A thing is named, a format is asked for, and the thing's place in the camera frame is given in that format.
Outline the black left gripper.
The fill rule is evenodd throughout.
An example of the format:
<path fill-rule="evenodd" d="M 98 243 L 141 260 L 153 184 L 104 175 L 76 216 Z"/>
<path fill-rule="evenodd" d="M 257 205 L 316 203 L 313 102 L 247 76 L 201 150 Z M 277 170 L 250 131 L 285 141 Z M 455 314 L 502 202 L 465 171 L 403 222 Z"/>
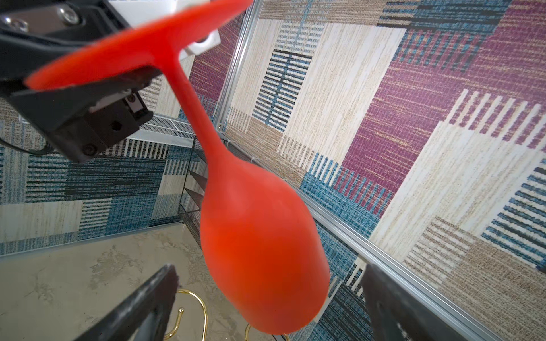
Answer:
<path fill-rule="evenodd" d="M 1 99 L 47 140 L 50 151 L 84 163 L 153 117 L 138 92 L 161 74 L 156 68 L 51 91 L 23 84 L 43 65 L 127 27 L 109 1 L 1 2 Z"/>

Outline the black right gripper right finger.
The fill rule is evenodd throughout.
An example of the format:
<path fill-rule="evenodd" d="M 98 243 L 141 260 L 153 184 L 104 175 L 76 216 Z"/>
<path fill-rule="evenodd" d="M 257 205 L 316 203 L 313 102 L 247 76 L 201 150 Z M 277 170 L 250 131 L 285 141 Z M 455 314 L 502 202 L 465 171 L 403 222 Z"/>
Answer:
<path fill-rule="evenodd" d="M 361 280 L 375 340 L 463 340 L 464 338 L 393 281 L 375 264 Z"/>

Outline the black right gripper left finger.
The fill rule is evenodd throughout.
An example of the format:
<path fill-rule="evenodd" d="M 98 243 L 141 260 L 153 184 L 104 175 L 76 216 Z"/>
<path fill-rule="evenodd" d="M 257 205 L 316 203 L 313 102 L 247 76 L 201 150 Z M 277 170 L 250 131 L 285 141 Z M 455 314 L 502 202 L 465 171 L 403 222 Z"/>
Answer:
<path fill-rule="evenodd" d="M 166 264 L 78 340 L 163 340 L 179 288 L 172 264 Z"/>

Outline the red wine glass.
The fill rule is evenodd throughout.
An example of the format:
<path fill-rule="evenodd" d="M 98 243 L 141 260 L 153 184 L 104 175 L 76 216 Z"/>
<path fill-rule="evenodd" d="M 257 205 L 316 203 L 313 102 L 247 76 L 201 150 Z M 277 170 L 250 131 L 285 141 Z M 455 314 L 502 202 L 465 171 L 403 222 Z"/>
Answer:
<path fill-rule="evenodd" d="M 212 1 L 202 11 L 220 28 L 248 1 Z M 210 275 L 226 298 L 258 331 L 296 332 L 319 313 L 330 270 L 313 217 L 297 192 L 273 173 L 233 155 L 192 88 L 176 55 L 138 51 L 119 41 L 131 28 L 45 65 L 25 79 L 38 91 L 85 85 L 145 66 L 169 82 L 208 164 L 200 242 Z"/>

